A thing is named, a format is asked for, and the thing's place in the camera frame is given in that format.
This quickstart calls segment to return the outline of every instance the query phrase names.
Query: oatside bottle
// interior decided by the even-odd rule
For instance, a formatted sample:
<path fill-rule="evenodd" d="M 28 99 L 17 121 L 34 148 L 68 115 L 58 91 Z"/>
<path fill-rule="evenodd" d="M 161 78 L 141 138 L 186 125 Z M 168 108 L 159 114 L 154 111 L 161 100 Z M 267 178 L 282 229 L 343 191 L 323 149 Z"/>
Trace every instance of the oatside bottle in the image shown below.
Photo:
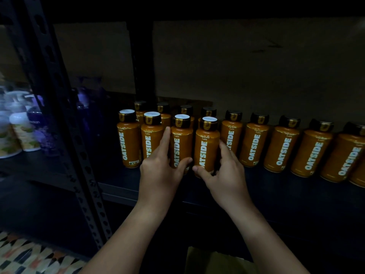
<path fill-rule="evenodd" d="M 193 129 L 190 128 L 190 116 L 187 114 L 177 114 L 173 118 L 170 136 L 170 165 L 176 168 L 179 162 L 187 157 L 192 157 Z"/>
<path fill-rule="evenodd" d="M 221 140 L 236 154 L 243 124 L 242 112 L 227 110 L 226 119 L 222 121 Z"/>
<path fill-rule="evenodd" d="M 134 109 L 136 111 L 137 121 L 139 125 L 143 124 L 143 115 L 147 112 L 147 102 L 146 101 L 135 101 Z"/>
<path fill-rule="evenodd" d="M 118 129 L 123 164 L 128 168 L 138 167 L 142 161 L 140 150 L 139 123 L 134 110 L 119 111 Z"/>
<path fill-rule="evenodd" d="M 171 126 L 170 105 L 167 102 L 158 102 L 157 111 L 161 114 L 163 130 Z"/>
<path fill-rule="evenodd" d="M 312 119 L 309 129 L 303 133 L 302 142 L 291 166 L 293 174 L 304 178 L 314 174 L 333 138 L 330 133 L 332 128 L 333 122 Z"/>
<path fill-rule="evenodd" d="M 345 180 L 365 147 L 365 124 L 347 122 L 335 139 L 335 146 L 326 161 L 321 177 L 330 182 Z"/>
<path fill-rule="evenodd" d="M 181 105 L 180 114 L 187 114 L 190 116 L 190 128 L 194 128 L 195 117 L 193 115 L 193 107 L 191 105 Z"/>
<path fill-rule="evenodd" d="M 163 126 L 161 125 L 161 114 L 155 111 L 144 113 L 144 124 L 142 125 L 142 150 L 143 158 L 148 158 L 159 146 L 163 136 Z"/>
<path fill-rule="evenodd" d="M 244 166 L 253 167 L 258 164 L 269 130 L 268 122 L 268 115 L 252 113 L 251 121 L 246 124 L 246 132 L 244 133 L 240 153 L 240 163 Z"/>
<path fill-rule="evenodd" d="M 365 187 L 365 156 L 358 163 L 354 172 L 351 173 L 349 180 L 357 186 Z"/>
<path fill-rule="evenodd" d="M 280 117 L 279 125 L 274 128 L 271 142 L 263 161 L 263 166 L 267 170 L 280 173 L 285 169 L 290 153 L 300 134 L 297 130 L 299 124 L 300 119 L 298 118 L 286 117 L 285 115 Z"/>
<path fill-rule="evenodd" d="M 203 107 L 202 110 L 200 111 L 200 115 L 201 115 L 201 117 L 198 119 L 198 129 L 200 128 L 200 121 L 201 121 L 202 117 L 205 117 L 205 116 L 216 117 L 217 109 L 214 107 Z"/>
<path fill-rule="evenodd" d="M 217 128 L 218 120 L 215 117 L 203 117 L 195 136 L 194 165 L 204 167 L 211 174 L 214 172 L 214 162 L 219 146 Z"/>

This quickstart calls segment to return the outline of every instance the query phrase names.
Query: forearm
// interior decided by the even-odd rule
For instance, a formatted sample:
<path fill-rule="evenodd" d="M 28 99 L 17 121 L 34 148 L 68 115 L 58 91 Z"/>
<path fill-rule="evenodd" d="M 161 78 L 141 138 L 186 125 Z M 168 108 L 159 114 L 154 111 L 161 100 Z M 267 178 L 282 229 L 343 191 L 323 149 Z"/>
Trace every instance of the forearm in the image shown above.
<path fill-rule="evenodd" d="M 229 213 L 261 274 L 308 273 L 256 207 Z"/>
<path fill-rule="evenodd" d="M 103 248 L 83 268 L 82 274 L 138 273 L 146 249 L 163 216 L 138 203 Z"/>

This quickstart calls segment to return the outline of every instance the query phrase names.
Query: shelf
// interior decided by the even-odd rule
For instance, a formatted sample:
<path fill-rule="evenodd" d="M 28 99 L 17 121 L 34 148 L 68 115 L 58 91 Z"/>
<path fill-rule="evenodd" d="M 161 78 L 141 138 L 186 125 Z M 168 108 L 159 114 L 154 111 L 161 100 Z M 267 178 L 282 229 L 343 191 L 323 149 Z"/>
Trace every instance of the shelf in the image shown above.
<path fill-rule="evenodd" d="M 60 158 L 46 157 L 41 150 L 21 152 L 13 157 L 0 159 L 0 171 L 73 191 Z"/>
<path fill-rule="evenodd" d="M 74 193 L 14 176 L 0 181 L 0 229 L 87 258 L 97 252 Z"/>
<path fill-rule="evenodd" d="M 100 181 L 104 200 L 134 206 L 138 199 L 139 169 L 115 165 Z M 250 196 L 281 235 L 312 241 L 337 255 L 365 260 L 365 189 L 349 182 L 335 184 L 318 176 L 301 178 L 285 170 L 272 173 L 257 166 L 245 168 Z M 224 213 L 204 182 L 189 173 L 177 193 L 185 212 L 219 218 Z"/>

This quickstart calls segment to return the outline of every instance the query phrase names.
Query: person's right hand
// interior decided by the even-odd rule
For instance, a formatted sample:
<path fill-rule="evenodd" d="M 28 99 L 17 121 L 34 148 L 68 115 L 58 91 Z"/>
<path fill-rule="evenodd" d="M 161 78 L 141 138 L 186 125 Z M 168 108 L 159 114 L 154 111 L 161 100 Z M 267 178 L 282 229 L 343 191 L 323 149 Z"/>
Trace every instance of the person's right hand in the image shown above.
<path fill-rule="evenodd" d="M 214 200 L 228 214 L 241 206 L 252 209 L 254 205 L 247 190 L 243 165 L 222 141 L 219 147 L 222 159 L 217 174 L 212 176 L 201 166 L 193 166 L 194 172 L 205 181 Z"/>

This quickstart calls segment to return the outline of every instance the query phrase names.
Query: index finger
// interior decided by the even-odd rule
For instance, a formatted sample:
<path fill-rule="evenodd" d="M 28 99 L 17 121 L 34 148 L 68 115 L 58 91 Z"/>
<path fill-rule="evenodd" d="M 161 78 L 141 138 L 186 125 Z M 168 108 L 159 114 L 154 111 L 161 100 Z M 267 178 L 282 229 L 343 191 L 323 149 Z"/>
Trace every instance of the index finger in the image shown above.
<path fill-rule="evenodd" d="M 167 152 L 169 151 L 169 144 L 170 144 L 170 127 L 166 127 L 165 132 L 163 133 L 162 139 L 160 141 L 158 155 L 159 156 L 166 156 Z"/>
<path fill-rule="evenodd" d="M 219 148 L 221 149 L 221 156 L 223 160 L 232 159 L 230 149 L 222 140 L 219 141 Z"/>

